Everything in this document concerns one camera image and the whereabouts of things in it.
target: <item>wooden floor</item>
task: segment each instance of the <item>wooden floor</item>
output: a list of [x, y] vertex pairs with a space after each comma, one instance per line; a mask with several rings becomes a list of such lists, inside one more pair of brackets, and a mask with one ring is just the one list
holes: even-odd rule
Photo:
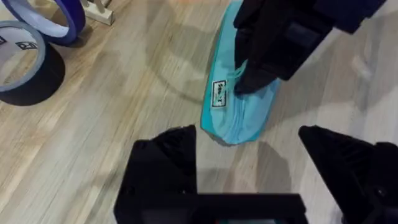
[[[36, 7], [53, 20], [51, 3]], [[224, 147], [200, 129], [211, 55], [227, 0], [114, 0], [112, 27], [88, 20], [56, 94], [0, 104], [0, 223], [115, 223], [132, 144], [195, 124], [200, 192], [298, 192], [312, 224], [341, 213], [297, 131], [317, 124], [398, 143], [398, 3], [350, 36], [334, 30], [283, 83], [261, 138]], [[0, 19], [10, 17], [0, 5]]]

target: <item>blue tape roll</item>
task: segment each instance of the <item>blue tape roll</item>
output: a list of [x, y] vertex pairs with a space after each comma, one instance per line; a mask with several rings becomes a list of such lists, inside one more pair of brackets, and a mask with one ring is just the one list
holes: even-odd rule
[[40, 31], [44, 37], [59, 45], [70, 45], [86, 24], [80, 0], [55, 0], [67, 18], [68, 27], [56, 24], [40, 15], [27, 0], [2, 0], [8, 10], [20, 21]]

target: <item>tape roll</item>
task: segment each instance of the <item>tape roll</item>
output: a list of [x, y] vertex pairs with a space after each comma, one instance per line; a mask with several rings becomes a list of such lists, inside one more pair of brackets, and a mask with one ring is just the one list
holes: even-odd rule
[[[15, 73], [7, 82], [6, 70], [16, 55], [34, 50], [35, 60], [22, 77]], [[15, 63], [21, 67], [21, 60]], [[39, 103], [52, 96], [58, 90], [65, 76], [65, 64], [61, 55], [46, 43], [37, 30], [17, 21], [0, 22], [0, 100], [12, 104], [27, 106]]]
[[46, 40], [70, 45], [86, 24], [85, 12], [80, 0], [55, 0], [65, 17], [68, 27], [56, 24], [39, 14], [27, 0], [2, 0], [8, 10], [20, 21], [24, 21], [39, 30]]

